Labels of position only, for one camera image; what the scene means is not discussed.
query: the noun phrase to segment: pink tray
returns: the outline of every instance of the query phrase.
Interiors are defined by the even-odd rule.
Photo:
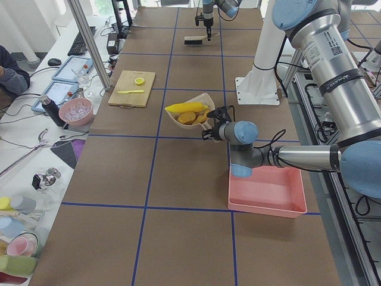
[[[229,210],[295,218],[307,212],[301,171],[263,166],[251,177],[230,174]]]

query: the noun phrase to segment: person's arm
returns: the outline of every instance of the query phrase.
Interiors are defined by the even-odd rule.
[[[0,84],[8,91],[20,95],[28,89],[25,78],[16,73],[13,69],[0,66]]]

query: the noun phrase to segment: keyboard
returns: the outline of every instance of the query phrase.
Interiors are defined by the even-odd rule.
[[[90,31],[93,35],[95,34],[95,30],[95,26],[90,26]],[[86,48],[86,44],[82,38],[82,35],[80,32],[78,32],[67,55],[83,55],[87,50],[88,49]]]

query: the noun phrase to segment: yellow knife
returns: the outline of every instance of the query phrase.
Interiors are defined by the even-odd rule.
[[[118,91],[119,94],[142,94],[144,89],[137,89],[135,91]]]

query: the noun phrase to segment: person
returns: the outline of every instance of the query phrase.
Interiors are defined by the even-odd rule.
[[[22,70],[11,54],[0,45],[0,102],[1,107],[8,106],[15,97],[30,86],[29,74]]]

